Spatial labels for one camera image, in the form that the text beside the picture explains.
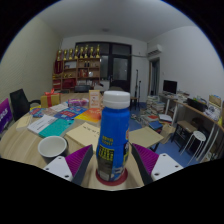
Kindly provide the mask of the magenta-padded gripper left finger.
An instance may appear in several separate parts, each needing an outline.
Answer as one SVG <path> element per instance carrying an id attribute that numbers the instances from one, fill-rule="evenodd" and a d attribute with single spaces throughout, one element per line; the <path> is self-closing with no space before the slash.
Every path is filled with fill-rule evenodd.
<path id="1" fill-rule="evenodd" d="M 88 145 L 66 157 L 56 157 L 44 167 L 44 170 L 76 185 L 81 185 L 92 156 L 93 145 Z"/>

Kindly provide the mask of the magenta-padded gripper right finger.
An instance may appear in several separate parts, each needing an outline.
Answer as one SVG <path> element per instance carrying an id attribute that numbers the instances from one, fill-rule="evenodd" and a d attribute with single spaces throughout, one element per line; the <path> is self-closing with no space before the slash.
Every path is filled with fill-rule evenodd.
<path id="1" fill-rule="evenodd" d="M 182 169 L 182 166 L 166 153 L 158 155 L 135 143 L 132 143 L 131 147 L 132 155 L 145 185 Z"/>

